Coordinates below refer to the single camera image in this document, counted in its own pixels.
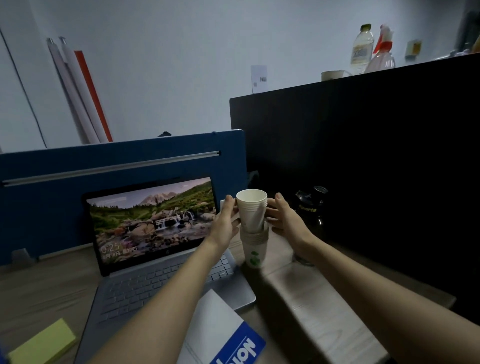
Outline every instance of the waterfall image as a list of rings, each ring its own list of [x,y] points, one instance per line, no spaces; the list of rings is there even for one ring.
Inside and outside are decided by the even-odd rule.
[[[210,178],[87,200],[105,263],[202,239],[216,215]]]

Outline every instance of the laptop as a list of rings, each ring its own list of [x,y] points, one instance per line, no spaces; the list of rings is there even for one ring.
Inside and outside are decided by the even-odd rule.
[[[208,235],[219,211],[210,177],[149,182],[82,196],[103,279],[96,291],[75,364],[98,349],[162,289]],[[232,309],[255,294],[225,251],[206,277]]]

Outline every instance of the blue desk divider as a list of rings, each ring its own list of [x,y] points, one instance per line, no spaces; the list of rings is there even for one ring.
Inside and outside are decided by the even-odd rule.
[[[86,192],[206,175],[218,205],[247,188],[242,130],[0,154],[0,265],[89,243]]]

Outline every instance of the laptop keyboard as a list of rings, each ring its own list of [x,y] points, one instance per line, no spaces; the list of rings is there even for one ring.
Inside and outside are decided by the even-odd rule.
[[[185,263],[187,258],[185,257],[178,264],[167,268],[163,267],[160,269],[152,266],[139,272],[132,272],[130,277],[110,284],[108,292],[104,297],[99,322],[124,315],[144,306],[168,282]],[[208,273],[205,283],[227,277],[231,274],[233,274],[233,269],[228,263],[227,257],[222,255],[221,259]]]

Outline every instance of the blue label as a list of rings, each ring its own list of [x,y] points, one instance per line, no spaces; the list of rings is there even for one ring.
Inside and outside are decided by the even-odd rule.
[[[243,321],[210,364],[252,364],[264,347],[265,341]]]

